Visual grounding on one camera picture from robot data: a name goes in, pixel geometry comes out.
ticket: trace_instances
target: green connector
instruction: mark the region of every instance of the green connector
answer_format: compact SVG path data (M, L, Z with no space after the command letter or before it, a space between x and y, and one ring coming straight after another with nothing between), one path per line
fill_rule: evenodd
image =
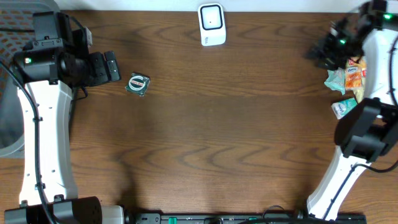
M169 224L177 224L177 218L169 218Z

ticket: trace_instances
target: electrical cord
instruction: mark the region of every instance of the electrical cord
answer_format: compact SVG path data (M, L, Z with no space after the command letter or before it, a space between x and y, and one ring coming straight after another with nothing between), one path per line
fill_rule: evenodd
M257 220L248 220L238 224L257 224L257 223L304 223L304 224L338 224L339 221L325 221L317 218L262 218Z
M29 102L30 106L32 107L33 111L33 122L35 123L35 175L36 175L36 187L37 191L39 192L40 201L42 202L42 207L44 213L51 224L56 224L53 216L50 213L49 205L47 203L47 199L45 198L44 188L42 183L42 176L40 174L40 149L39 149L39 122L40 117L37 113L37 107L29 95L27 90L24 88L23 84L19 79L14 75L14 73L2 62L0 61L0 65L5 69L5 71L10 74L10 77L15 81L17 86L22 90L25 94L27 101Z
M329 207L328 207L328 209L326 210L325 215L323 216L323 220L326 220L326 217L329 215L329 212L330 212L330 210L331 210L333 204L335 203L337 197L339 196L340 192L343 190L343 187L344 187L345 184L347 183L348 179L351 177L351 174L355 171L355 168L357 168L357 167L364 167L364 168L366 168L366 169L368 169L368 170L370 170L370 171L373 171L373 172L382 174L382 173L386 173L386 172L391 172L391 171L393 171L395 168L397 168L397 167L398 167L398 161L396 161L392 166L390 166L390 167L387 168L387 169L376 169L376 168L373 168L373 167L370 167L370 166L367 166L367 165L364 165L364 164L355 164L355 165L351 166L351 170L349 171L348 175L347 175L346 178L344 179L343 183L341 183L339 189L338 189L337 192L336 192L336 195L333 197L333 199L331 199L331 202L330 202L330 204L329 204Z
M86 89L85 87L83 87L83 86L80 87L80 89L83 91L83 93L84 93L85 95L82 96L82 97L79 97L79 98L77 98L77 99L75 99L75 100L72 100L72 101L76 102L76 101L78 101L78 100L82 100L82 99L87 98L87 96L88 96L87 89Z
M391 96L392 102L394 103L395 106L398 106L398 103L397 103L396 96L394 95L395 89L394 89L393 84L392 84L392 59L394 58L394 51L397 50L396 49L397 42L398 42L398 36L396 37L396 39L392 43L392 47L391 47L391 50L390 50L389 66L388 66L389 88L390 88L389 92L390 92L390 96Z
M35 32L35 30L22 30L22 29L10 29L10 28L0 28L3 32Z
M282 206L280 206L280 205L273 205L273 206L268 207L268 208L264 211L264 213L261 215L261 218L265 218L266 215L267 215L267 212L268 212L269 210L273 209L273 208L282 209L282 210L284 211L284 213L287 215L285 209L284 209Z

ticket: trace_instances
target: chip bag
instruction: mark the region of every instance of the chip bag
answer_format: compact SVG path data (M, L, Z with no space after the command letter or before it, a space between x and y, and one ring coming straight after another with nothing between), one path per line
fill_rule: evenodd
M362 88L362 71L359 67L346 68L346 90Z

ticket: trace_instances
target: green led light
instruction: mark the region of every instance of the green led light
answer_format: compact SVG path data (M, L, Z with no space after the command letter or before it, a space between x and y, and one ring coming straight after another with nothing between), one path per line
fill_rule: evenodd
M384 17L385 19L391 19L391 18L392 18L392 15L391 15L391 14L385 14L385 15L383 15L383 17Z

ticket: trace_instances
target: wooden table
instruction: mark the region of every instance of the wooden table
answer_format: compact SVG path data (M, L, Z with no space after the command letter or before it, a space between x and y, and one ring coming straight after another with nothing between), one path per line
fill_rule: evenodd
M123 75L76 105L80 197L164 213L303 206L331 161L330 105L342 96L302 56L341 14L228 12L226 43L202 47L195 12L68 13L92 31L91 52L115 51ZM151 77L143 98L124 89L132 72ZM3 211L18 206L24 162L0 162ZM397 223L396 180L366 171L341 211Z

